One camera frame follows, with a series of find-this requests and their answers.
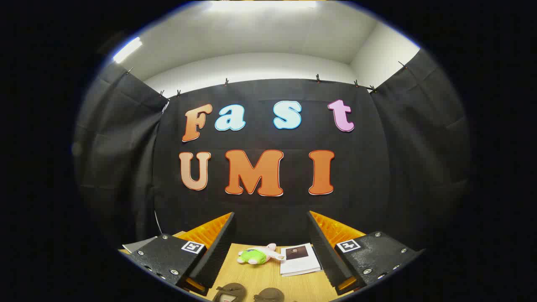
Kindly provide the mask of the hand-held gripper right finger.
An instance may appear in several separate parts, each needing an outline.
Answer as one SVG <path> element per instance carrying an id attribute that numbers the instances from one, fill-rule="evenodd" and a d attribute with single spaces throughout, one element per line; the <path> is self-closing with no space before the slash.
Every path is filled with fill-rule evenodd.
<path id="1" fill-rule="evenodd" d="M 314 211 L 306 216 L 310 242 L 339 296 L 389 279 L 425 252 L 382 231 L 366 234 Z"/>

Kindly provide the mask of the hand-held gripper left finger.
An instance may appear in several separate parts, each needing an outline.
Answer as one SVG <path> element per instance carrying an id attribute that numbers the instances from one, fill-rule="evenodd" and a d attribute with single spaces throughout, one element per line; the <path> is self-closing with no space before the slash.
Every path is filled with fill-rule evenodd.
<path id="1" fill-rule="evenodd" d="M 162 234 L 128 248 L 128 257 L 141 269 L 167 283 L 207 296 L 231 247 L 234 212 L 174 236 Z"/>

